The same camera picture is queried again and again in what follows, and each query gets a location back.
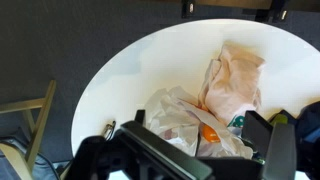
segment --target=black machine part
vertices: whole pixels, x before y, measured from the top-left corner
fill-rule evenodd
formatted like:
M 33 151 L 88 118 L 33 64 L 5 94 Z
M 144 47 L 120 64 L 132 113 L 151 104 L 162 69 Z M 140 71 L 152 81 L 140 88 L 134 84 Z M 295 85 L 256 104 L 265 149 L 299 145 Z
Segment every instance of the black machine part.
M 252 142 L 262 157 L 265 158 L 267 156 L 272 130 L 273 127 L 258 113 L 255 111 L 247 111 L 241 137 Z
M 318 0 L 228 0 L 228 1 L 212 1 L 212 0 L 170 0 L 181 1 L 181 17 L 190 18 L 196 15 L 196 4 L 216 5 L 245 8 L 244 14 L 255 15 L 255 21 L 268 22 L 272 18 L 272 22 L 282 22 L 286 20 L 288 11 L 310 11 L 320 12 L 320 1 Z
M 266 163 L 241 157 L 190 157 L 141 125 L 144 111 L 135 121 L 121 126 L 112 140 L 89 137 L 80 145 L 66 179 L 107 179 L 122 170 L 130 179 L 292 179 L 295 174 L 295 148 L 287 151 L 284 137 L 294 137 L 287 125 L 273 128 Z

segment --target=yellow object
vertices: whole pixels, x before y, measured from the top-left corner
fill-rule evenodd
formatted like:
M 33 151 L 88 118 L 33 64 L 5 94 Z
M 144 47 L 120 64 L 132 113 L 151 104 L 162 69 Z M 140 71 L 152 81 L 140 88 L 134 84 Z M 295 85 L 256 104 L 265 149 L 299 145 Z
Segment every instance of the yellow object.
M 206 124 L 203 126 L 202 135 L 209 142 L 220 142 L 220 138 L 216 131 Z
M 270 123 L 272 126 L 275 126 L 276 123 L 282 123 L 282 124 L 288 124 L 288 118 L 287 116 L 283 114 L 277 114 L 273 121 Z
M 0 143 L 0 150 L 3 152 L 5 157 L 21 179 L 33 179 L 32 170 L 29 168 L 26 160 L 17 148 Z

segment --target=metal clip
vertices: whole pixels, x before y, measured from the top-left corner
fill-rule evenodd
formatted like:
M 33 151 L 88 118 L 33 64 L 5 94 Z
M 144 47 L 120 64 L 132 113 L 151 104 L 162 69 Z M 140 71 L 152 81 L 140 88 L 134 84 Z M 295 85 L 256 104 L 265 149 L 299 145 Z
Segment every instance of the metal clip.
M 104 129 L 104 131 L 102 133 L 102 136 L 107 141 L 111 139 L 115 126 L 116 126 L 116 121 L 112 121 L 112 124 L 107 124 L 106 125 L 106 127 L 105 127 L 105 129 Z

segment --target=wooden frame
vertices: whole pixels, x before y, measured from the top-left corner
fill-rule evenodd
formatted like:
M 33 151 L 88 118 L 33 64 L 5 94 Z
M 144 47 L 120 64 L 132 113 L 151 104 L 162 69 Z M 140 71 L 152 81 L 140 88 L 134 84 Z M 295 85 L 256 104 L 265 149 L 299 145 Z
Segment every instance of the wooden frame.
M 23 155 L 18 149 L 6 144 L 0 144 L 0 149 L 21 179 L 25 179 L 25 180 L 33 179 L 32 171 L 27 166 L 27 163 L 24 160 Z
M 0 105 L 0 114 L 16 111 L 22 111 L 23 113 L 23 117 L 31 134 L 31 142 L 25 155 L 25 160 L 30 170 L 33 169 L 40 148 L 55 89 L 56 81 L 52 80 L 50 81 L 44 98 Z M 31 109 L 35 108 L 41 108 L 36 124 L 34 123 L 31 113 Z

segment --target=white surface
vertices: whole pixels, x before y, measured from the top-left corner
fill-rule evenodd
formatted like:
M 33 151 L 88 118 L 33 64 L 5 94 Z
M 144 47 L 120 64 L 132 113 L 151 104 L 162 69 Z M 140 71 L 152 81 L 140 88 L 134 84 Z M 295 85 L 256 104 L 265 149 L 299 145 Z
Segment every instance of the white surface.
M 109 180 L 129 180 L 129 178 L 120 170 L 109 174 Z
M 306 175 L 306 173 L 301 172 L 301 171 L 296 171 L 295 180 L 309 180 L 308 176 Z
M 250 48 L 266 60 L 259 87 L 268 119 L 286 109 L 297 116 L 320 100 L 320 53 L 281 29 L 241 20 L 205 20 L 148 35 L 114 56 L 85 89 L 72 124 L 72 150 L 99 135 L 111 120 L 132 120 L 158 89 L 182 88 L 197 97 L 205 71 L 225 41 Z

